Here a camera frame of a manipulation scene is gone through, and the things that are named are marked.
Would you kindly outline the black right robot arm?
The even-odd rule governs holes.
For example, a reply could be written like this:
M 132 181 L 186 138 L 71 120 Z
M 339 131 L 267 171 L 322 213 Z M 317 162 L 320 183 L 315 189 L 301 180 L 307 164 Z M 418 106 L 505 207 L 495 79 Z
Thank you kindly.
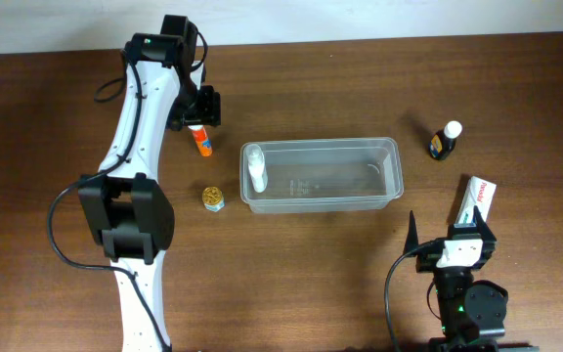
M 525 343 L 499 344 L 505 336 L 508 292 L 486 280 L 475 280 L 492 257 L 497 239 L 473 208 L 469 223 L 453 224 L 443 238 L 421 243 L 415 218 L 410 216 L 404 255 L 416 259 L 418 273 L 433 275 L 439 320 L 443 335 L 429 340 L 431 352 L 517 352 L 538 351 Z

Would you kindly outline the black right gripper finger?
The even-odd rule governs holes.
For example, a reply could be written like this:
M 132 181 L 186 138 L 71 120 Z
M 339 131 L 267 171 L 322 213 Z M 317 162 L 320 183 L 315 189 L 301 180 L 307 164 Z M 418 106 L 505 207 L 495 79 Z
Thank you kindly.
M 408 233 L 403 253 L 412 253 L 419 247 L 418 234 L 413 211 L 410 211 Z
M 482 238 L 491 238 L 493 236 L 492 231 L 486 224 L 481 211 L 477 205 L 473 206 L 473 222 L 476 226 L 477 232 Z

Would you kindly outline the orange vitamin tube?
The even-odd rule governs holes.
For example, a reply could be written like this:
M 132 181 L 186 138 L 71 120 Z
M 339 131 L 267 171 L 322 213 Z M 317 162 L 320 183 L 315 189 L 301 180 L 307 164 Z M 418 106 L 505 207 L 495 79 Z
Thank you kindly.
M 189 129 L 193 134 L 199 153 L 202 156 L 212 156 L 213 154 L 212 145 L 204 126 L 192 125 L 189 127 Z

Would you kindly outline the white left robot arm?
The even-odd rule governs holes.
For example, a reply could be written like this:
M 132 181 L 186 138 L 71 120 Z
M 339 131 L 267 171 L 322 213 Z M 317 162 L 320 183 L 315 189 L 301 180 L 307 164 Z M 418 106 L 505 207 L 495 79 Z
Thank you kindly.
M 125 44 L 124 102 L 98 177 L 82 178 L 78 196 L 95 243 L 115 274 L 125 351 L 169 351 L 162 265 L 175 228 L 173 206 L 158 184 L 164 133 L 218 126 L 221 98 L 205 84 L 204 41 L 194 23 L 167 15 L 158 34 Z

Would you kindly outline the white plastic bottle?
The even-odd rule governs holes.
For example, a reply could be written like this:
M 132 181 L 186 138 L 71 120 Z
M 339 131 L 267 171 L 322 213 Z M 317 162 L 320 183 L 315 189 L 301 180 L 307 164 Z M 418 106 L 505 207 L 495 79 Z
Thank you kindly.
M 265 156 L 256 144 L 246 147 L 247 166 L 253 189 L 256 193 L 263 193 L 268 186 Z

